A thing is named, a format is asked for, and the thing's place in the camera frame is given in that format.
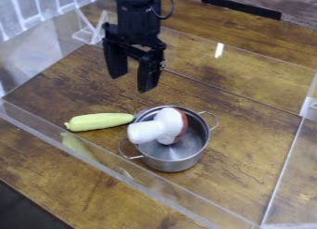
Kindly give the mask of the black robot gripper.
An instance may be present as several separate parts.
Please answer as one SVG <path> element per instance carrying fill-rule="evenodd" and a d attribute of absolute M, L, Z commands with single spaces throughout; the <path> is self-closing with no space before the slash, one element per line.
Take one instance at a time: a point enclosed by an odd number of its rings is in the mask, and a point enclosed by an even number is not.
<path fill-rule="evenodd" d="M 163 50 L 165 44 L 159 39 L 160 0 L 115 0 L 117 24 L 105 22 L 102 28 L 104 58 L 108 75 L 112 79 L 127 74 L 127 55 L 124 48 L 132 45 Z M 139 60 L 137 90 L 144 93 L 159 84 L 159 75 L 164 67 L 163 52 L 148 52 Z"/>

